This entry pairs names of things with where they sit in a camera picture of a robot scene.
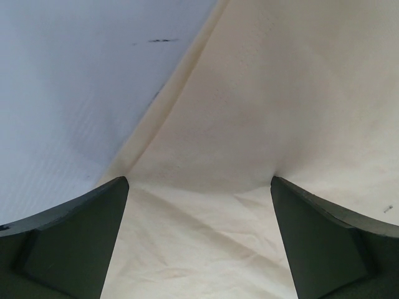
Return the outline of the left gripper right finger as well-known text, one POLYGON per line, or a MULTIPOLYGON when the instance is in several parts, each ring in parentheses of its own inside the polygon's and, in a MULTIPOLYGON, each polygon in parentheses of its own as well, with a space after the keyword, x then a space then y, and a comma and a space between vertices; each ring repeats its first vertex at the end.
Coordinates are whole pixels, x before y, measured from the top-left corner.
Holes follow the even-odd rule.
POLYGON ((271 196, 299 298, 398 298, 398 226, 280 177, 271 196))

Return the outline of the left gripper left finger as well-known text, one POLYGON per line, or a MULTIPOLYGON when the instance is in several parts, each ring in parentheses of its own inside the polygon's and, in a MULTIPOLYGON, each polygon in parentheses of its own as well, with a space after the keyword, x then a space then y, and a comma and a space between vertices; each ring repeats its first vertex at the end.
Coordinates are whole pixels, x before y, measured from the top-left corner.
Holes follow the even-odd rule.
POLYGON ((1 298, 100 298, 127 203, 117 177, 1 226, 1 298))

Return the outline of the cream yellow t shirt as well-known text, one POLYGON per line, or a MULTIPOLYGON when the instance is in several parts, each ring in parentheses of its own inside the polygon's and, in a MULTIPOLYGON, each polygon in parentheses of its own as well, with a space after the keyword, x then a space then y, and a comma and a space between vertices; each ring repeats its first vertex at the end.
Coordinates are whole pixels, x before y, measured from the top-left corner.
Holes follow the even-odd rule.
POLYGON ((103 298, 295 298, 273 176, 398 223, 398 2, 221 1, 108 175, 103 298))

